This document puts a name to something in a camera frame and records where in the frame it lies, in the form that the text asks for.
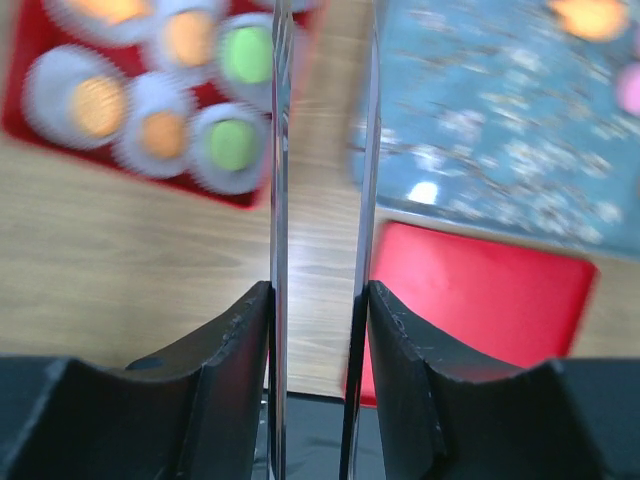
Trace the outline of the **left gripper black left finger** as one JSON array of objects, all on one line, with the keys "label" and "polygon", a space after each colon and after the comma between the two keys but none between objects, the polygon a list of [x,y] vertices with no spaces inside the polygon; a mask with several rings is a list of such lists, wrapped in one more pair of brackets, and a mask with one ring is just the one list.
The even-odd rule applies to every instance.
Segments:
[{"label": "left gripper black left finger", "polygon": [[218,317],[123,369],[1,358],[5,479],[248,479],[273,298],[253,285]]}]

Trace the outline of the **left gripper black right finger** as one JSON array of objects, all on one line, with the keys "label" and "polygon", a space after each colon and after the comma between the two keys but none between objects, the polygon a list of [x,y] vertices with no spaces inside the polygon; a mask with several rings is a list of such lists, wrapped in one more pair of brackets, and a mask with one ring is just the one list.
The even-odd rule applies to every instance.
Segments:
[{"label": "left gripper black right finger", "polygon": [[639,362],[520,368],[370,285],[368,338],[390,479],[635,479]]}]

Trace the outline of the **red box lid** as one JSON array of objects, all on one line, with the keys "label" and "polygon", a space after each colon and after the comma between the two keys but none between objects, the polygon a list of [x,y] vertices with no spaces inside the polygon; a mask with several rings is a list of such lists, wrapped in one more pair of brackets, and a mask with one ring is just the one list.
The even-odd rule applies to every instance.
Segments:
[{"label": "red box lid", "polygon": [[580,258],[387,222],[371,277],[454,338],[532,367],[569,354],[598,274]]}]

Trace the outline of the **green round cookie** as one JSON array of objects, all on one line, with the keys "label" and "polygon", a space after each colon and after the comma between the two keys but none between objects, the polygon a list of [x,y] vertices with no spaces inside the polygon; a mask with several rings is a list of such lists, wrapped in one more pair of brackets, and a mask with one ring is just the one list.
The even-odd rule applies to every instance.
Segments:
[{"label": "green round cookie", "polygon": [[230,172],[244,170],[254,161],[255,143],[255,131],[249,122],[219,121],[212,126],[209,138],[213,164]]},{"label": "green round cookie", "polygon": [[271,34],[266,28],[240,27],[226,35],[222,65],[232,81],[249,85],[269,81],[271,57]]}]

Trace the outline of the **red cookie box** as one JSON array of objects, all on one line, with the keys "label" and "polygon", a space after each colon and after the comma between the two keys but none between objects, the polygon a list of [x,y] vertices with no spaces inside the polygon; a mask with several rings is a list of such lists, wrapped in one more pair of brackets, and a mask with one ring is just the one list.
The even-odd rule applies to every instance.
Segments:
[{"label": "red cookie box", "polygon": [[[148,1],[153,13],[118,25],[86,16],[69,1],[20,1],[1,122],[11,136],[90,164],[242,209],[253,208],[267,182],[271,141],[271,79],[232,81],[222,56],[226,35],[258,26],[271,34],[271,1]],[[168,54],[164,27],[186,10],[205,10],[215,31],[209,62],[182,67]],[[92,138],[71,118],[71,95],[82,81],[105,75],[124,87],[124,122],[112,135]],[[161,160],[141,144],[143,119],[169,110],[186,118],[182,155]],[[256,148],[248,168],[230,172],[213,164],[212,126],[249,122]]]}]

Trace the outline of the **orange round waffle cookie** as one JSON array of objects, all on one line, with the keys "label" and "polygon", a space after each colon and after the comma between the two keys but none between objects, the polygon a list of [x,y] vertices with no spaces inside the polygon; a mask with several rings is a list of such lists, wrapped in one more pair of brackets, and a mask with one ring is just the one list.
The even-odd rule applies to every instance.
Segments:
[{"label": "orange round waffle cookie", "polygon": [[75,126],[92,138],[114,134],[124,122],[127,97],[113,77],[99,75],[80,82],[71,95],[71,118]]}]

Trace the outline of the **metal tongs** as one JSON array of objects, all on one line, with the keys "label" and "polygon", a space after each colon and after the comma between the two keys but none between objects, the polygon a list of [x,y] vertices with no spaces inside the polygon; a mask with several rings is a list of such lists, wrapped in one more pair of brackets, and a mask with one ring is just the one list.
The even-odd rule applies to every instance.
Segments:
[{"label": "metal tongs", "polygon": [[[364,155],[351,333],[340,450],[339,477],[356,477],[364,345],[369,302],[369,277],[375,223],[381,139],[380,58],[377,12],[370,28],[369,100]],[[274,3],[272,26],[272,174],[270,282],[275,314],[269,340],[269,479],[286,477],[286,397],[288,333],[288,167],[291,66],[294,24],[291,3]]]}]

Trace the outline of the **orange fish cookie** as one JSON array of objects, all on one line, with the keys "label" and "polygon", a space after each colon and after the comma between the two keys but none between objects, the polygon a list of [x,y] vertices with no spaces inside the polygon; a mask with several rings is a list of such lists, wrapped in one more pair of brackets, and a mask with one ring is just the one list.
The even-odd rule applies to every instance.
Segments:
[{"label": "orange fish cookie", "polygon": [[145,0],[71,0],[69,5],[76,11],[102,20],[108,25],[145,18],[153,13],[150,3]]},{"label": "orange fish cookie", "polygon": [[553,0],[547,5],[566,33],[589,42],[613,41],[630,23],[629,8],[623,1]]}]

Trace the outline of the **orange round cookie top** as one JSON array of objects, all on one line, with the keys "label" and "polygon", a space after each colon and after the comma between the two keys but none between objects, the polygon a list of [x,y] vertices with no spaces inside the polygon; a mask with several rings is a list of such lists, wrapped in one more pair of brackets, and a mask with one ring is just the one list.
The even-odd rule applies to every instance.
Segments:
[{"label": "orange round cookie top", "polygon": [[141,125],[141,144],[144,150],[161,160],[182,155],[187,143],[186,118],[165,110],[146,116]]}]

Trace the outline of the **floral metal serving tray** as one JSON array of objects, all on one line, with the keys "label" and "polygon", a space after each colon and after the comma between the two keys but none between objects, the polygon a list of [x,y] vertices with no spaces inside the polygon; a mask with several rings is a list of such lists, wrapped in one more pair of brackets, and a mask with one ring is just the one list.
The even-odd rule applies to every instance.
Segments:
[{"label": "floral metal serving tray", "polygon": [[606,256],[639,256],[639,5],[617,39],[548,1],[381,1],[380,207]]}]

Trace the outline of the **pink round cookie upper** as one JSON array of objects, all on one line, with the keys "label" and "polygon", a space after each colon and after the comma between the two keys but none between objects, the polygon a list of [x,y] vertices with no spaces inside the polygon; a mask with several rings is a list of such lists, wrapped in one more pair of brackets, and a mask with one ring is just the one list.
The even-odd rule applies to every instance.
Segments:
[{"label": "pink round cookie upper", "polygon": [[640,65],[632,63],[624,67],[617,78],[617,103],[627,113],[639,116],[640,113]]}]

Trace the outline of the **orange fish cookie top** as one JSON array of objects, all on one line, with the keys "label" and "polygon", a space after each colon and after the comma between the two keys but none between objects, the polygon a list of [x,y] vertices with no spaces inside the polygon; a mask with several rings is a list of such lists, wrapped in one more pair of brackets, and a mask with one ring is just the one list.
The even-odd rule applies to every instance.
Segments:
[{"label": "orange fish cookie top", "polygon": [[589,42],[613,41],[630,23],[629,8],[623,1],[553,0],[547,5],[566,33]]}]

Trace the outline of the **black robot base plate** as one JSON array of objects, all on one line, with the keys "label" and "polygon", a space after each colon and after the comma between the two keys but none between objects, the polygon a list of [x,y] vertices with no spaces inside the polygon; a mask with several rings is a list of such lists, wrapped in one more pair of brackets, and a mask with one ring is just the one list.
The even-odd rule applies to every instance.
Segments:
[{"label": "black robot base plate", "polygon": [[[290,392],[287,397],[288,480],[337,480],[343,401],[337,397]],[[356,478],[385,480],[378,415],[359,412]]]}]

